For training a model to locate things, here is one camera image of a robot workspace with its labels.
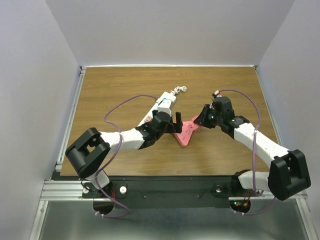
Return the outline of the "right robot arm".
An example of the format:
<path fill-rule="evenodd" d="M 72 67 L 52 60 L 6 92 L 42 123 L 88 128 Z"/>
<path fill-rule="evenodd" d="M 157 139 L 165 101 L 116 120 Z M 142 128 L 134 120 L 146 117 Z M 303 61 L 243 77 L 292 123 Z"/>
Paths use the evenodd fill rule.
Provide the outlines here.
<path fill-rule="evenodd" d="M 277 144 L 257 131 L 248 119 L 235 115 L 228 97 L 217 97 L 212 104 L 205 104 L 193 122 L 209 129 L 220 127 L 222 132 L 244 144 L 268 166 L 268 172 L 236 172 L 230 182 L 233 194 L 242 195 L 247 190 L 265 191 L 284 201 L 311 186 L 303 152 L 298 149 L 289 150 Z"/>

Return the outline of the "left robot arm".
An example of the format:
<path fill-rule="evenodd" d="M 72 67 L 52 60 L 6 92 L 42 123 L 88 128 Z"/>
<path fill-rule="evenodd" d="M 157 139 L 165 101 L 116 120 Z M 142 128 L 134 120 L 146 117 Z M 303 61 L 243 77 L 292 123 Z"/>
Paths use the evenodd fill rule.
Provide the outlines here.
<path fill-rule="evenodd" d="M 180 112 L 173 118 L 163 111 L 158 111 L 151 121 L 121 132 L 102 132 L 95 127 L 87 129 L 65 151 L 65 156 L 73 166 L 78 177 L 88 180 L 100 197 L 111 193 L 111 181 L 101 167 L 108 154 L 122 150 L 141 150 L 155 144 L 163 134 L 181 133 L 183 122 Z"/>

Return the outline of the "pink triangular power strip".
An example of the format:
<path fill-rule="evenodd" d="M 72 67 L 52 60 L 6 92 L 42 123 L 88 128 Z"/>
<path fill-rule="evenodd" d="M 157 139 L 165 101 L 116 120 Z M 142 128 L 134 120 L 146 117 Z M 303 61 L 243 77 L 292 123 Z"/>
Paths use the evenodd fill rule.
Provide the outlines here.
<path fill-rule="evenodd" d="M 189 144 L 193 132 L 201 128 L 200 125 L 194 123 L 194 120 L 197 117 L 198 115 L 193 117 L 190 121 L 184 121 L 182 125 L 182 132 L 173 134 L 180 146 L 183 148 L 185 148 Z"/>

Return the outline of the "white multicolour power strip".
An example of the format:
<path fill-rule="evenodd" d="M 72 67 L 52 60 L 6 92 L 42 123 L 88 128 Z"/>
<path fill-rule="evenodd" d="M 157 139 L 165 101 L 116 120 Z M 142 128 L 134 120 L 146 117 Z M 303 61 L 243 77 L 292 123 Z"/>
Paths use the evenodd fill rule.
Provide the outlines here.
<path fill-rule="evenodd" d="M 164 92 L 156 101 L 155 104 L 151 107 L 148 113 L 144 116 L 144 118 L 140 121 L 137 126 L 141 126 L 144 123 L 150 122 L 155 115 L 155 111 L 157 113 L 164 112 L 172 117 L 172 108 L 174 103 L 176 102 L 177 97 L 169 92 Z"/>

